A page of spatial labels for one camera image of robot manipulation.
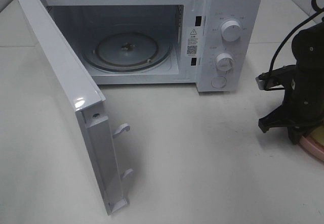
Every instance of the power level knob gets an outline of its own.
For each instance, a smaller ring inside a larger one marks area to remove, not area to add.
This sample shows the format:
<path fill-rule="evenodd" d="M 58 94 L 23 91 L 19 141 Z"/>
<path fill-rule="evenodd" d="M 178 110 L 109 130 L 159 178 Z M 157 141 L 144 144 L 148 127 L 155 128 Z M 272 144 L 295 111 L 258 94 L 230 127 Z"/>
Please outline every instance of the power level knob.
<path fill-rule="evenodd" d="M 216 67 L 220 71 L 229 71 L 232 68 L 233 65 L 233 58 L 228 53 L 221 53 L 216 57 Z"/>
<path fill-rule="evenodd" d="M 242 27 L 236 20 L 229 20 L 221 27 L 221 33 L 224 40 L 233 42 L 241 37 Z"/>

